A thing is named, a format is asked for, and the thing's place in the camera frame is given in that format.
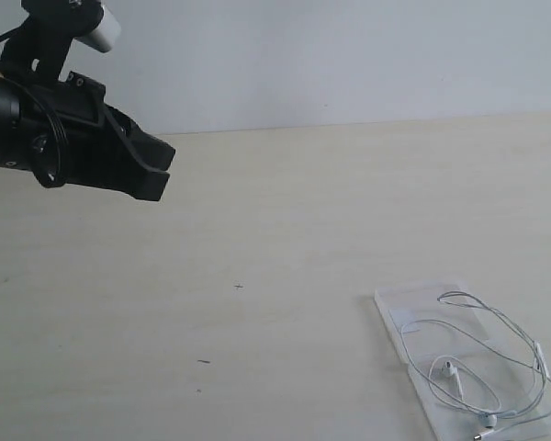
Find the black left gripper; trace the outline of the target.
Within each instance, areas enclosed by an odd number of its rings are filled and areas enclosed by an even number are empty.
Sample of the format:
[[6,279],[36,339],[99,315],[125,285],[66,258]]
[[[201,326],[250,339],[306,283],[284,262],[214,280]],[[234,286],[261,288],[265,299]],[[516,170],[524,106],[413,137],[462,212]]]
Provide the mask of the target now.
[[[28,165],[42,186],[114,188],[161,200],[175,148],[108,105],[104,85],[75,72],[52,85],[12,78],[8,85],[25,103],[19,126],[33,134]],[[143,161],[133,158],[133,147]]]

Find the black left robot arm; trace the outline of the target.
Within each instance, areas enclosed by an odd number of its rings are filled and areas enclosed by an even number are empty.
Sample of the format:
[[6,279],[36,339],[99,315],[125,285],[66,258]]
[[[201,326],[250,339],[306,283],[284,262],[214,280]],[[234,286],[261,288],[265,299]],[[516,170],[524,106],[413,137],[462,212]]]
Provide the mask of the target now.
[[159,201],[175,149],[108,105],[105,87],[78,73],[54,86],[0,76],[0,168],[45,188],[92,187]]

